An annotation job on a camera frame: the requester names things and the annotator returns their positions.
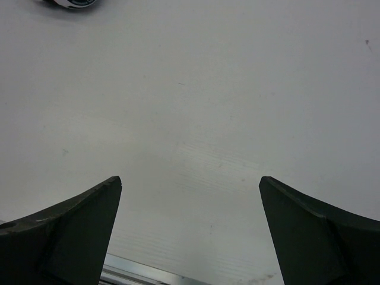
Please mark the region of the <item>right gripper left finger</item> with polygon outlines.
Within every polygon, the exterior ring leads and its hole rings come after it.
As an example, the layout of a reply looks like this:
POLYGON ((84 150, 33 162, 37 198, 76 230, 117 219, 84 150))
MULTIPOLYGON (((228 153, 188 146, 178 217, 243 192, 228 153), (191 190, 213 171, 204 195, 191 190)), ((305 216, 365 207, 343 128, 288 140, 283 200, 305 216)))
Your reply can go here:
POLYGON ((122 193, 119 176, 1 224, 1 284, 98 284, 122 193))

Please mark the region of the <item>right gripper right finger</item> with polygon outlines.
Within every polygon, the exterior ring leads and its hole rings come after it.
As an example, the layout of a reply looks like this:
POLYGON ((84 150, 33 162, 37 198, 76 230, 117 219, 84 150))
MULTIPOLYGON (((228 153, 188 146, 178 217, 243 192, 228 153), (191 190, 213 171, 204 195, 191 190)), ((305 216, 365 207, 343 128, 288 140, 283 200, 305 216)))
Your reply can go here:
POLYGON ((379 284, 379 222, 270 176, 259 183, 285 284, 379 284))

